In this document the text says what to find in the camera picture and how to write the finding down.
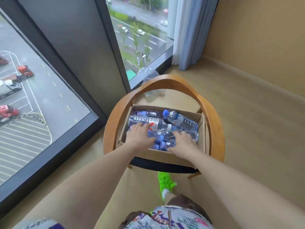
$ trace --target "plastic water bottle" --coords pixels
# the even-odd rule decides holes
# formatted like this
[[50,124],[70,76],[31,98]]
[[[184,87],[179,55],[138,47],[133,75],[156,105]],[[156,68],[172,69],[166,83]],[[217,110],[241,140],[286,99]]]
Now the plastic water bottle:
[[141,117],[137,115],[130,115],[128,119],[128,125],[132,126],[139,122],[143,124],[149,124],[151,130],[155,132],[160,132],[163,130],[171,130],[172,125],[165,123],[162,119],[152,118],[152,117]]
[[176,111],[169,112],[168,110],[163,111],[164,119],[167,119],[170,123],[173,123],[184,130],[198,131],[198,124],[185,116],[177,113]]
[[153,118],[161,118],[161,112],[153,112],[153,111],[135,111],[134,115],[142,116],[142,117],[153,117]]
[[159,145],[154,144],[153,146],[150,147],[151,149],[159,150]]
[[[199,134],[196,131],[189,131],[189,130],[177,130],[178,133],[185,132],[186,134],[191,135],[192,139],[194,139],[196,142],[199,140]],[[157,132],[157,135],[159,137],[163,137],[162,139],[165,141],[170,141],[170,140],[176,140],[173,131],[170,130],[164,130],[162,132]]]
[[156,139],[156,141],[159,141],[159,142],[162,142],[163,138],[164,138],[164,136],[158,135],[156,132],[150,131],[150,130],[148,130],[147,135],[149,138],[154,137]]
[[170,141],[164,141],[160,143],[160,148],[161,149],[166,149],[168,151],[168,148],[170,147],[175,147],[176,146],[176,141],[175,140],[170,140]]

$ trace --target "chair leg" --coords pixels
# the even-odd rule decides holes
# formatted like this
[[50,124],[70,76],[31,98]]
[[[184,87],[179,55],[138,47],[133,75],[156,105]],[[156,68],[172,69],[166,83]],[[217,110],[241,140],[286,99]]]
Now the chair leg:
[[192,174],[190,174],[190,175],[188,176],[188,179],[192,179],[193,177],[196,177],[196,176],[199,176],[199,175],[201,175],[200,172],[192,173]]

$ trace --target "glass window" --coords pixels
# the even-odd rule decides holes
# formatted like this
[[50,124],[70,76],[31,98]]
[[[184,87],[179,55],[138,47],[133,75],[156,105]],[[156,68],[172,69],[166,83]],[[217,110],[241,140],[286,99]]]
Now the glass window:
[[2,185],[90,110],[2,13],[0,32]]
[[169,0],[106,0],[128,80],[173,45]]

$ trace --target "wall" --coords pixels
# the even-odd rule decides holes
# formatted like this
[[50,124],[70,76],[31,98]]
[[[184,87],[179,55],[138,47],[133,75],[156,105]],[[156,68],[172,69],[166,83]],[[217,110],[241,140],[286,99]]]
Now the wall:
[[219,0],[203,55],[305,97],[305,0]]

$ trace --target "cardboard box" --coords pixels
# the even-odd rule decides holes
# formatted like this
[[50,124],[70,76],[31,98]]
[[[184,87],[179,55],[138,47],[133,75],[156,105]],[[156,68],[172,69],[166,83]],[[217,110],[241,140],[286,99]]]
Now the cardboard box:
[[[158,111],[158,112],[163,112],[165,108],[162,107],[157,107],[157,106],[147,106],[147,105],[133,105],[130,107],[127,118],[123,127],[123,130],[121,132],[119,141],[117,143],[117,148],[120,147],[121,145],[124,144],[126,140],[126,132],[129,129],[128,126],[128,118],[130,115],[133,114],[135,111]],[[198,148],[205,153],[206,152],[206,122],[203,114],[199,113],[193,113],[193,112],[187,112],[187,111],[181,111],[179,109],[172,109],[172,108],[166,108],[169,111],[177,111],[183,116],[186,116],[187,118],[195,121],[198,123],[198,133],[199,133],[199,140],[197,142]],[[154,149],[148,149],[146,151],[143,151],[141,154],[137,155],[137,157],[140,158],[145,158],[157,162],[163,162],[163,163],[169,163],[169,164],[174,164],[174,165],[183,165],[183,166],[188,166],[195,168],[192,163],[189,161],[179,158],[175,156],[174,154],[171,154],[170,152],[167,151],[159,151],[159,150],[154,150]]]

